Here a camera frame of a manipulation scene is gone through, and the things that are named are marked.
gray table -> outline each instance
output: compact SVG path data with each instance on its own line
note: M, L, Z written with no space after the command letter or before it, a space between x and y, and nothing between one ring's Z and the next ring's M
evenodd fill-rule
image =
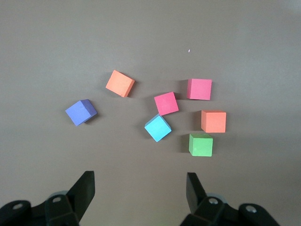
M299 225L300 22L299 0L1 0L0 206L94 170L82 226L177 226L196 172L234 208ZM136 80L127 98L105 88L114 69ZM213 79L212 100L188 100L189 78ZM171 91L180 111L156 143L144 124ZM86 98L99 114L75 127L64 111ZM202 109L228 113L210 158L188 153Z

silver bolt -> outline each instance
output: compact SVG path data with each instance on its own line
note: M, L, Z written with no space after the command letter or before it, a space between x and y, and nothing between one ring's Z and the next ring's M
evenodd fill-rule
M209 199L209 202L210 202L211 204L213 204L213 205L218 204L218 201L217 201L215 198L210 198L210 199Z
M59 201L61 201L62 199L61 199L61 197L56 197L56 198L54 198L53 200L52 200L52 202L59 202Z
M17 210L17 209L22 208L22 207L23 207L23 204L19 203L19 204L13 206L13 210Z
M248 212L250 212L250 213L256 213L257 212L257 210L255 209L255 207L254 206L246 206L246 210L248 211Z

cube face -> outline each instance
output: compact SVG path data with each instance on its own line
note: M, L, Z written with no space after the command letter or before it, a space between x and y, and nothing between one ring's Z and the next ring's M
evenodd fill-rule
M212 156L213 138L208 134L190 134L189 152L192 156Z
M135 80L126 75L114 70L106 88L118 94L121 97L127 97Z
M159 115L165 115L179 111L174 92L165 93L163 95L155 97L155 102L157 105Z
M226 112L220 110L203 110L201 128L206 133L226 132Z
M160 141L163 137L171 132L170 126L159 114L145 124L145 129L156 142Z
M96 115L97 111L92 106L91 102L86 99L76 102L66 110L66 113L71 118L72 122L78 126Z
M189 79L187 98L194 100L210 100L211 86L211 79Z

blue cube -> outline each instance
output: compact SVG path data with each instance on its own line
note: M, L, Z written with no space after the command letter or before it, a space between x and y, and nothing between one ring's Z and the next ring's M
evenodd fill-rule
M171 132L169 124L159 114L145 124L145 129L156 142L160 141L163 137Z
M91 102L86 99L76 102L66 110L66 113L71 118L72 122L78 126L96 115L97 111Z

magenta cube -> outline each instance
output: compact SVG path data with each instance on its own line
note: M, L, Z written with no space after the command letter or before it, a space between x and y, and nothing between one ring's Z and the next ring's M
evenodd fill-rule
M179 110L174 92L165 93L155 97L159 115L165 115Z
M210 100L211 79L189 79L187 98L193 100Z

